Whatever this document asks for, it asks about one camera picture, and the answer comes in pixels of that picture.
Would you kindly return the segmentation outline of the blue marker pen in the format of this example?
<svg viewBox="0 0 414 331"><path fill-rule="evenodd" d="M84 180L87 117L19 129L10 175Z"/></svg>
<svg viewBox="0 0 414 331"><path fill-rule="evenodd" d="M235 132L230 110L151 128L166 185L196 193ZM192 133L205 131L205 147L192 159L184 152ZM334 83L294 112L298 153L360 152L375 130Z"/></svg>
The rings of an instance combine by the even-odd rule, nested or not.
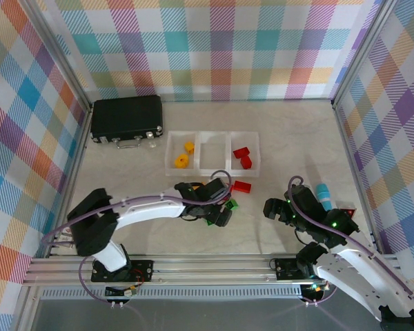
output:
<svg viewBox="0 0 414 331"><path fill-rule="evenodd" d="M328 186L325 183L320 183L316 185L315 194L317 200L321 203L325 211L333 209L331 194L329 192Z"/></svg>

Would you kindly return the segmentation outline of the grey metal lower panel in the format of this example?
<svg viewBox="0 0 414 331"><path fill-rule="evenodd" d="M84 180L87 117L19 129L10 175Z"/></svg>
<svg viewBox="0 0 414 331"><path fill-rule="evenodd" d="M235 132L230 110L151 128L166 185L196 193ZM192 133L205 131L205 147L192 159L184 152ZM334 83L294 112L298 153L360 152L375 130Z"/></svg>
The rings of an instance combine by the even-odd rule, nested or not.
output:
<svg viewBox="0 0 414 331"><path fill-rule="evenodd" d="M140 300L110 308L95 300L42 299L20 331L382 331L345 294L318 306L298 299Z"/></svg>

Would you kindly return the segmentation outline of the black carrying case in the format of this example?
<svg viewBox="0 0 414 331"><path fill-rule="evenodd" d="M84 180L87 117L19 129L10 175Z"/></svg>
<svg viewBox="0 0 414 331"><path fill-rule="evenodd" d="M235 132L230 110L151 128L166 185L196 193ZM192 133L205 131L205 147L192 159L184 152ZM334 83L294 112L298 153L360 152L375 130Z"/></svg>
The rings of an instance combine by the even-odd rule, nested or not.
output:
<svg viewBox="0 0 414 331"><path fill-rule="evenodd" d="M163 106L158 95L93 103L90 137L95 143L113 143L118 149L136 148L143 140L157 139L163 133Z"/></svg>

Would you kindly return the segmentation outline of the aluminium front rail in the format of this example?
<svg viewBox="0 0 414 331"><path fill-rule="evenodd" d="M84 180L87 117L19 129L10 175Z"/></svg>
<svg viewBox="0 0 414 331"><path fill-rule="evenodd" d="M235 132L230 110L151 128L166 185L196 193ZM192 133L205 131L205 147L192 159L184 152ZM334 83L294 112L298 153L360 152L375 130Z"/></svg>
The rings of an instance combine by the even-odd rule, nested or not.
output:
<svg viewBox="0 0 414 331"><path fill-rule="evenodd" d="M274 285L306 284L312 279L277 280L274 258L275 254L151 254L131 255L139 261L152 260L151 279L144 283L152 285ZM133 281L95 282L91 281L92 263L89 259L82 265L78 256L63 255L47 259L32 260L23 280L24 286L80 285L79 275L89 287L109 285L127 287Z"/></svg>

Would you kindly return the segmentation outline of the aluminium rail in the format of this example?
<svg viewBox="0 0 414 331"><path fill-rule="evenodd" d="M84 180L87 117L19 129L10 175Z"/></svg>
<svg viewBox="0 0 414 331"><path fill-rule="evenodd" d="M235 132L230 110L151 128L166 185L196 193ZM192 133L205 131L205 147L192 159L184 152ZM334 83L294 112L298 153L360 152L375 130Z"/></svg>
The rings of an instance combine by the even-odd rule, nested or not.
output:
<svg viewBox="0 0 414 331"><path fill-rule="evenodd" d="M377 248L378 252L383 253L384 247L382 245L380 236L378 235L377 228L375 227L373 213L369 205L367 195L364 191L364 186L361 180L361 176L359 174L359 170L357 169L357 163L356 163L354 154L351 151L351 147L350 147L349 140L348 140L348 135L344 129L343 121L341 120L341 117L337 110L337 104L331 104L331 106L332 106L333 113L335 115L339 133L341 134L341 137L342 137L342 142L344 144L344 149L345 149L346 156L348 159L348 164L351 169L351 174L352 174L352 177L355 183L355 187L356 187L357 195L359 197L359 201L362 207L362 211L364 213L364 218L368 226L368 231L370 232L370 236L373 238L373 243L375 244L375 247Z"/></svg>
<svg viewBox="0 0 414 331"><path fill-rule="evenodd" d="M79 169L87 148L88 138L90 136L92 111L93 105L90 106L90 109L86 112L83 118L82 129L79 135L79 139L77 140L70 171L65 181L64 191L61 195L60 204L58 210L56 211L55 217L48 227L48 232L53 231L55 228L63 225L67 221L66 215L74 196Z"/></svg>
<svg viewBox="0 0 414 331"><path fill-rule="evenodd" d="M152 260L151 279L144 283L152 285L274 285L306 284L312 279L277 280L274 258L275 254L151 254L131 255L139 261ZM89 287L109 285L127 287L133 281L95 282L91 281L92 263L89 259L82 265L78 256L63 255L47 259L32 260L23 280L24 286L80 285L79 275Z"/></svg>

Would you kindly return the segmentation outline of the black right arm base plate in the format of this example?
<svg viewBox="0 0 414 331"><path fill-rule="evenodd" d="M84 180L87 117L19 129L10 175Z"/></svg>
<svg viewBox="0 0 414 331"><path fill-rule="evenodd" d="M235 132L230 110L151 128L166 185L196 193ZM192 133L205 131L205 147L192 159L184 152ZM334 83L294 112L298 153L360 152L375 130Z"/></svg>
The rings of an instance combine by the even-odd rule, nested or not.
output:
<svg viewBox="0 0 414 331"><path fill-rule="evenodd" d="M275 273L278 281L314 279L317 275L313 265L298 258L275 259Z"/></svg>

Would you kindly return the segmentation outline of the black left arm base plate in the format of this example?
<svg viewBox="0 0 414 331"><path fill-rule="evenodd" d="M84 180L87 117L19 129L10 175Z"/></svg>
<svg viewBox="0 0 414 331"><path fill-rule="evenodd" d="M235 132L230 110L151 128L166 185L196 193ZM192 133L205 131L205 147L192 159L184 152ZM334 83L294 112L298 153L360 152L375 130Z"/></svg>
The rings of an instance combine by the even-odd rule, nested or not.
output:
<svg viewBox="0 0 414 331"><path fill-rule="evenodd" d="M92 264L91 281L93 283L119 283L119 282L150 282L153 273L152 260L129 260L127 265L114 272L109 272L98 261Z"/></svg>

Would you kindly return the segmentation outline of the aluminium right side rail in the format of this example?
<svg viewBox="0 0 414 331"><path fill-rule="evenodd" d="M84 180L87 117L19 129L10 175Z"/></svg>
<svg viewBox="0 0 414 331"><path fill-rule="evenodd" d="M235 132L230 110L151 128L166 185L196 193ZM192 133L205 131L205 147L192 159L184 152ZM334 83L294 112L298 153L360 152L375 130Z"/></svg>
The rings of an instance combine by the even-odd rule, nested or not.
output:
<svg viewBox="0 0 414 331"><path fill-rule="evenodd" d="M348 135L344 129L343 121L341 120L341 117L337 110L337 104L331 104L331 106L332 106L333 113L335 115L339 133L341 134L341 137L342 137L342 142L344 144L344 149L345 149L346 156L348 159L348 164L351 169L351 174L352 174L352 177L355 183L355 187L356 187L357 195L359 197L359 201L362 207L362 211L364 213L364 218L368 226L368 231L370 232L370 236L373 238L373 243L375 244L375 247L377 248L378 252L383 253L384 247L382 245L380 236L378 235L377 228L375 227L373 213L369 205L367 195L364 191L364 186L361 180L361 176L359 174L359 170L357 169L357 163L356 163L354 154L351 151L351 147L350 147L349 140L348 140Z"/></svg>

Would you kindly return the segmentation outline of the aluminium left side rail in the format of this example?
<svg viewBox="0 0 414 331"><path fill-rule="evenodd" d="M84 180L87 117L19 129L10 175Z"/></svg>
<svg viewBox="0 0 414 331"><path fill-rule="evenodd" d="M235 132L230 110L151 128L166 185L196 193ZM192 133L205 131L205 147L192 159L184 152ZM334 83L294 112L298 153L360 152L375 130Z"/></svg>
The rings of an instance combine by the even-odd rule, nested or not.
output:
<svg viewBox="0 0 414 331"><path fill-rule="evenodd" d="M87 148L88 138L90 136L92 111L93 105L90 106L90 109L86 112L83 118L82 129L79 135L79 139L77 140L70 171L65 181L64 191L61 195L60 204L58 210L56 211L55 217L48 227L48 232L53 231L55 228L63 225L67 221L66 215L74 196L79 169Z"/></svg>

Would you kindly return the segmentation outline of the aluminium right upright post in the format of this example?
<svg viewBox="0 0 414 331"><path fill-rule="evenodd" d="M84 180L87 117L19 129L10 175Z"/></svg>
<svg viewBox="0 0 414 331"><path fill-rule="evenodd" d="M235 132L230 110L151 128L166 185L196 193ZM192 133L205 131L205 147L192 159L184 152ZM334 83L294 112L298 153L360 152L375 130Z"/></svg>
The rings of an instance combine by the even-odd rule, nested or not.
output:
<svg viewBox="0 0 414 331"><path fill-rule="evenodd" d="M342 67L338 76L338 82L335 83L334 93L332 94L331 105L334 111L343 100L345 94L352 86L355 76L359 72L364 60L369 55L376 39L382 31L388 17L393 12L399 0L373 0L370 11L363 19L362 27L355 35L349 54L346 58L346 64Z"/></svg>

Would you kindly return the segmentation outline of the aluminium upright post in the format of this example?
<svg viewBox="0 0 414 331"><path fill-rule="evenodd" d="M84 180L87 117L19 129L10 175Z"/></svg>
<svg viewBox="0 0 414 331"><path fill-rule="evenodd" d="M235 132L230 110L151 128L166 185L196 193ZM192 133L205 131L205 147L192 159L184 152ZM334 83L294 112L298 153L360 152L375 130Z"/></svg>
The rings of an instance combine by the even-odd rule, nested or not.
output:
<svg viewBox="0 0 414 331"><path fill-rule="evenodd" d="M369 55L376 39L382 31L388 17L393 12L399 0L373 0L370 11L363 19L362 27L355 35L349 54L346 58L346 64L342 67L338 76L338 82L335 83L334 93L332 94L331 105L334 111L343 100L345 94L352 86L355 76L359 72L364 60Z"/></svg>
<svg viewBox="0 0 414 331"><path fill-rule="evenodd" d="M18 2L45 44L45 47L50 53L53 61L59 67L59 70L70 86L73 94L76 96L80 106L85 109L86 112L90 112L92 103L90 102L87 94L84 92L84 89L72 69L72 66L57 41L54 32L45 20L42 11L39 9L36 0L18 0Z"/></svg>

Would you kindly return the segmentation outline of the aluminium left upright post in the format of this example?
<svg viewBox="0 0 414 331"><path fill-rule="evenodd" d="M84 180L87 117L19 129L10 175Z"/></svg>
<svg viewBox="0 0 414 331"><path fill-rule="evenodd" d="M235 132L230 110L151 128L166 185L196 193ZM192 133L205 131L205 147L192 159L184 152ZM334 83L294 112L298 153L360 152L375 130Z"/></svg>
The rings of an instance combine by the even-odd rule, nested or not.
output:
<svg viewBox="0 0 414 331"><path fill-rule="evenodd" d="M70 86L73 94L76 96L80 106L85 109L86 112L90 112L92 103L90 102L87 94L84 92L84 89L72 69L72 66L57 41L54 32L45 20L42 11L39 9L36 0L18 0L18 2L45 44L45 47L50 53L53 61L59 67L59 70Z"/></svg>

